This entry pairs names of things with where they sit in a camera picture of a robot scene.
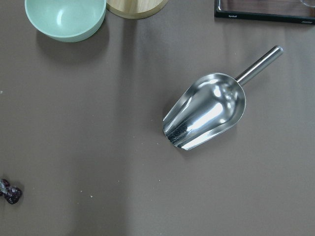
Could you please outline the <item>dark red cherries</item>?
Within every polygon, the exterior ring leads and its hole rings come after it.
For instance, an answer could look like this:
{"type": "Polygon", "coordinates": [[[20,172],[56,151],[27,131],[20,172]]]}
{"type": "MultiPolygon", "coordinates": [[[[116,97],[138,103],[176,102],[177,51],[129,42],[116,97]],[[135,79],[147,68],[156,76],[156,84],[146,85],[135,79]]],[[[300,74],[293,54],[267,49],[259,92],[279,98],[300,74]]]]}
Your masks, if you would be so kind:
{"type": "Polygon", "coordinates": [[[8,180],[0,179],[0,195],[3,196],[11,205],[18,203],[23,192],[17,186],[11,185],[8,180]]]}

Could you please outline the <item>steel ice scoop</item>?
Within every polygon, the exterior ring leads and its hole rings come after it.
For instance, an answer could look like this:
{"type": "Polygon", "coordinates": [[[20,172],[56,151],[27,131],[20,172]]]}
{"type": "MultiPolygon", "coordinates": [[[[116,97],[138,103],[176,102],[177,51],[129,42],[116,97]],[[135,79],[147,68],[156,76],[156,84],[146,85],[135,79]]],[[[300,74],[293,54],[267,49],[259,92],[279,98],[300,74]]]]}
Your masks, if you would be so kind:
{"type": "Polygon", "coordinates": [[[274,46],[237,77],[211,73],[196,80],[162,120],[169,142],[191,150],[232,128],[243,116],[243,86],[283,54],[274,46]]]}

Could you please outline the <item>mint green bowl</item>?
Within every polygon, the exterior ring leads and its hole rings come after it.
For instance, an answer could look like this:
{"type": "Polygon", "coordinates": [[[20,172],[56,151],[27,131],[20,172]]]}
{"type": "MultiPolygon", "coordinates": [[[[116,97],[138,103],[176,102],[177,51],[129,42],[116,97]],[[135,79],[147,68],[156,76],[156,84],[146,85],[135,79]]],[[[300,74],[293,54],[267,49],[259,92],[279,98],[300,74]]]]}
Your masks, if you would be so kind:
{"type": "Polygon", "coordinates": [[[26,0],[30,23],[44,35],[61,42],[79,42],[101,27],[105,0],[26,0]]]}

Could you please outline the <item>black mirrored tray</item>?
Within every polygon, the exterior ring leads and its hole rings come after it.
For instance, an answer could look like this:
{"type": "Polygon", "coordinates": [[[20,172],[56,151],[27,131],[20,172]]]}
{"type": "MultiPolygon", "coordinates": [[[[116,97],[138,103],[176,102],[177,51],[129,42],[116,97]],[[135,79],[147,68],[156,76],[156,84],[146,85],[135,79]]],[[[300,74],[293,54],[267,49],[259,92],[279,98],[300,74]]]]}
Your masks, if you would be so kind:
{"type": "Polygon", "coordinates": [[[315,24],[315,9],[299,0],[216,0],[217,18],[315,24]]]}

